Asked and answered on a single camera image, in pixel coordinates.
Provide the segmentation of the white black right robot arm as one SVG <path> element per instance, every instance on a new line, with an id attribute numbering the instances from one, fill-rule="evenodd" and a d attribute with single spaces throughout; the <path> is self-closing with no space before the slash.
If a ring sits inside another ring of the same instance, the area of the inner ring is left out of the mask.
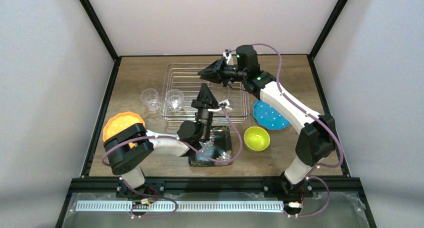
<path id="1" fill-rule="evenodd" d="M 255 44 L 226 50 L 198 75 L 202 80 L 225 87 L 233 82 L 242 83 L 249 94 L 274 108 L 296 130 L 296 156 L 281 174 L 285 185 L 294 187 L 301 183 L 315 168 L 322 167 L 321 161 L 338 148 L 334 118 L 319 114 L 290 94 L 280 83 L 279 75 L 263 71 Z"/>

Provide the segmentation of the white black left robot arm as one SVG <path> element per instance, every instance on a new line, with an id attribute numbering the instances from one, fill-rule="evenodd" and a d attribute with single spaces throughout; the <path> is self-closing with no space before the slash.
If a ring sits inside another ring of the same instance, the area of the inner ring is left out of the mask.
<path id="1" fill-rule="evenodd" d="M 142 121 L 128 123 L 124 113 L 111 118 L 106 126 L 114 128 L 123 121 L 123 130 L 115 132 L 103 142 L 105 154 L 101 163 L 110 167 L 115 176 L 119 176 L 132 188 L 146 184 L 141 162 L 153 151 L 184 157 L 190 153 L 200 153 L 202 144 L 210 140 L 214 113 L 225 110 L 228 100 L 217 101 L 209 87 L 202 83 L 198 95 L 191 102 L 197 110 L 194 120 L 185 120 L 176 134 L 152 132 L 146 129 Z"/>

